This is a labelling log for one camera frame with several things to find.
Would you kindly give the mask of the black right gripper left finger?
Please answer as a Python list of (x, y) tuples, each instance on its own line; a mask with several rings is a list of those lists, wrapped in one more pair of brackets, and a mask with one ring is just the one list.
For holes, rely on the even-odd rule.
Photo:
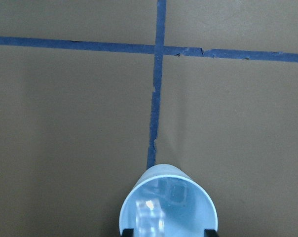
[(122, 237), (134, 237), (134, 229), (124, 229), (122, 231)]

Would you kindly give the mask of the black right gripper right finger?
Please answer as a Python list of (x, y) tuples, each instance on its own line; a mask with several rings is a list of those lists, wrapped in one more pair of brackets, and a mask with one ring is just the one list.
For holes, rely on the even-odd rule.
[(218, 237), (218, 233), (217, 233), (216, 230), (205, 229), (204, 230), (204, 236), (205, 237)]

